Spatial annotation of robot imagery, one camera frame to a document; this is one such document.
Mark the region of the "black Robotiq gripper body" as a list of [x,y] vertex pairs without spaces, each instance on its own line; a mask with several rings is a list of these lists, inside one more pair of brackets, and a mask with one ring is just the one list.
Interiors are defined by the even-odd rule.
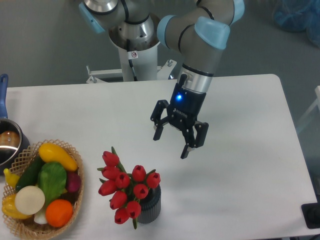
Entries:
[[198,93],[183,88],[178,83],[166,109],[169,124],[182,132],[194,126],[203,105],[206,93]]

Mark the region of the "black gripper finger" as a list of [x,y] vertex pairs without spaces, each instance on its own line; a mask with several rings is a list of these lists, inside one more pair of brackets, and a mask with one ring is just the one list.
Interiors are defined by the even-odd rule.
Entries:
[[200,121],[196,121],[193,126],[182,128],[181,132],[185,140],[185,146],[180,156],[181,159],[187,158],[189,152],[193,149],[204,145],[208,129],[209,124]]
[[153,136],[154,141],[158,141],[160,139],[164,129],[164,125],[169,122],[168,116],[162,118],[162,113],[168,106],[169,103],[167,100],[158,100],[150,116],[150,120],[154,123],[155,129],[155,133]]

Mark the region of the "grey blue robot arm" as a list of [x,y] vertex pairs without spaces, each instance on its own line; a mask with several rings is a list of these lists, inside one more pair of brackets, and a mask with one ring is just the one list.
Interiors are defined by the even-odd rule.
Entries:
[[159,100],[151,114],[153,138],[159,140],[169,124],[184,137],[182,159],[203,146],[209,125],[198,121],[198,114],[227,46],[230,27],[244,14],[244,2],[198,0],[189,13],[162,19],[151,14],[142,0],[83,0],[79,11],[93,31],[108,32],[112,43],[124,50],[122,72],[129,81],[156,76],[156,62],[147,61],[138,67],[135,60],[158,44],[183,56],[171,99]]

